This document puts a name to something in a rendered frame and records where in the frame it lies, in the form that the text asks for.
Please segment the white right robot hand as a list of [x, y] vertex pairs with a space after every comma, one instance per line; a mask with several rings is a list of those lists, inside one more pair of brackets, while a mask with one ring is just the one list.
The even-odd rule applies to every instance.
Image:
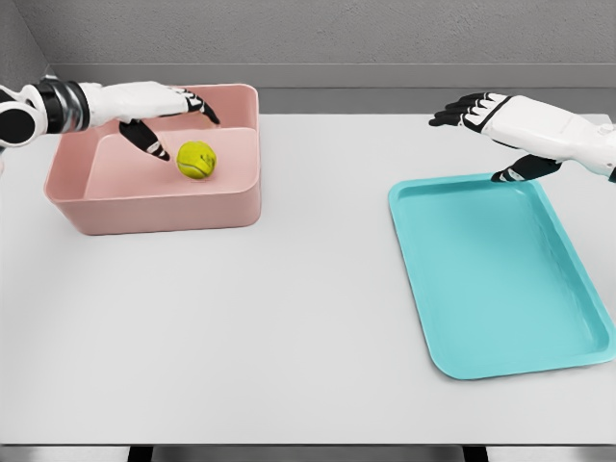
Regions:
[[557, 172], [567, 142], [564, 129], [573, 114], [521, 95], [472, 93], [435, 113], [432, 127], [457, 126], [526, 155], [494, 173], [494, 183], [525, 182]]

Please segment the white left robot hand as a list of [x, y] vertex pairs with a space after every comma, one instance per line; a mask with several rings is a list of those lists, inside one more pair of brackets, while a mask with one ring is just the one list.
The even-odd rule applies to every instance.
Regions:
[[119, 84], [107, 88], [114, 102], [119, 133], [139, 150], [167, 162], [169, 154], [145, 119], [201, 113], [215, 125], [220, 121], [214, 110], [198, 95], [157, 82]]

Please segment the yellow-green tennis ball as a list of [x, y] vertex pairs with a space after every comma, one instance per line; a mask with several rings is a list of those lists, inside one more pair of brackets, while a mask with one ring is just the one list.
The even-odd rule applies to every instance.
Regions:
[[176, 156], [178, 170], [186, 177], [201, 180], [209, 178], [218, 163], [218, 157], [212, 147], [204, 141], [187, 141], [183, 143]]

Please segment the pink plastic basket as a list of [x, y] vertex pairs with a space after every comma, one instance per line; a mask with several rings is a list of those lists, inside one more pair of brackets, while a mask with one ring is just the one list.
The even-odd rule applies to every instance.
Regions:
[[137, 149], [116, 121], [64, 134], [44, 186], [47, 198], [86, 235], [248, 226], [261, 215], [259, 95], [245, 84], [192, 86], [221, 121], [184, 114], [147, 120], [170, 156], [187, 141], [208, 143], [212, 175], [194, 180], [175, 160]]

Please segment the blue plastic tray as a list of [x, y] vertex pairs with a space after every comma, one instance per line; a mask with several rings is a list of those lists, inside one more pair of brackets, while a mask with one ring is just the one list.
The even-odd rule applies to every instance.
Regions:
[[540, 184], [409, 180], [388, 199], [441, 372], [475, 380], [616, 359], [616, 324]]

